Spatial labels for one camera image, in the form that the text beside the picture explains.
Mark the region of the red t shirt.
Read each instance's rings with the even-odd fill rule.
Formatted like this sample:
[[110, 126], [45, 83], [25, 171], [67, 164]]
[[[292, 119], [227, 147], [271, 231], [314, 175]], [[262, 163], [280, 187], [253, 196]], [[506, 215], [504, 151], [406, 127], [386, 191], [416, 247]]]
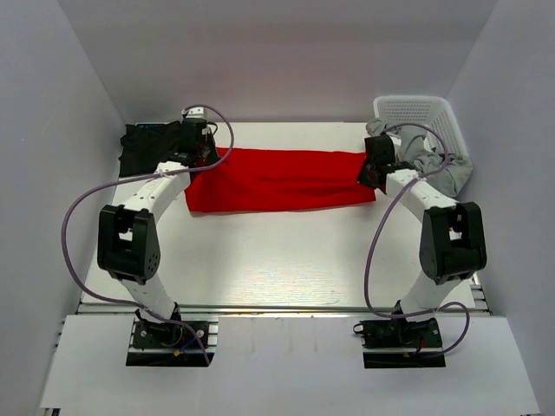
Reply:
[[375, 201], [357, 182], [362, 153], [236, 148], [219, 166], [199, 173], [185, 190], [188, 210], [314, 211]]

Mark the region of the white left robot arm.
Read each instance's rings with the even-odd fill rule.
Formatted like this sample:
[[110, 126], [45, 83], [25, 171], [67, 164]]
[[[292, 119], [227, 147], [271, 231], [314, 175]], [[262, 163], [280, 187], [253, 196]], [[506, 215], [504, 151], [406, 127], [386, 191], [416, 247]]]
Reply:
[[213, 132], [204, 117], [146, 128], [132, 125], [139, 149], [123, 153], [121, 177], [140, 179], [142, 186], [99, 215], [97, 263], [132, 297], [141, 320], [155, 322], [153, 335], [163, 345], [178, 343], [183, 324], [177, 303], [159, 277], [161, 264], [157, 223], [169, 205], [203, 168], [219, 162]]

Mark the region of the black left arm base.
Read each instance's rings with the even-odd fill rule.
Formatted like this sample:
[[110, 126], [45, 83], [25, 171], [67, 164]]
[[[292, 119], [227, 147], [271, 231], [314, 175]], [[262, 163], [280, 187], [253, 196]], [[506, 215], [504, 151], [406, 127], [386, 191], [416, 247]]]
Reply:
[[215, 355], [216, 323], [180, 325], [134, 319], [127, 349], [127, 367], [208, 367]]

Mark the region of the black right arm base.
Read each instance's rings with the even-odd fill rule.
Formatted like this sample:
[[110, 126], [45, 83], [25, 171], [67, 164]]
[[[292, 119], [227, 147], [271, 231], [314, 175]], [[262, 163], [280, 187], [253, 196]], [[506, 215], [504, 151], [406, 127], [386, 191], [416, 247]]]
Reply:
[[438, 322], [367, 320], [353, 326], [362, 338], [365, 369], [443, 368], [446, 361]]

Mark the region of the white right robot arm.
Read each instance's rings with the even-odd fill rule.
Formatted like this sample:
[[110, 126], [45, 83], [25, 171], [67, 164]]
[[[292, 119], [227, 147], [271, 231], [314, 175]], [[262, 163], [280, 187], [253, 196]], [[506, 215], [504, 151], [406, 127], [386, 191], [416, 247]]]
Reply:
[[395, 159], [394, 141], [387, 134], [364, 139], [365, 159], [358, 181], [393, 200], [378, 224], [364, 272], [364, 298], [369, 297], [369, 271], [377, 239], [397, 204], [421, 223], [418, 250], [421, 271], [409, 292], [398, 302], [391, 324], [393, 338], [412, 345], [423, 334], [422, 321], [441, 309], [450, 292], [486, 266], [482, 214], [475, 203], [460, 203], [437, 191], [407, 162]]

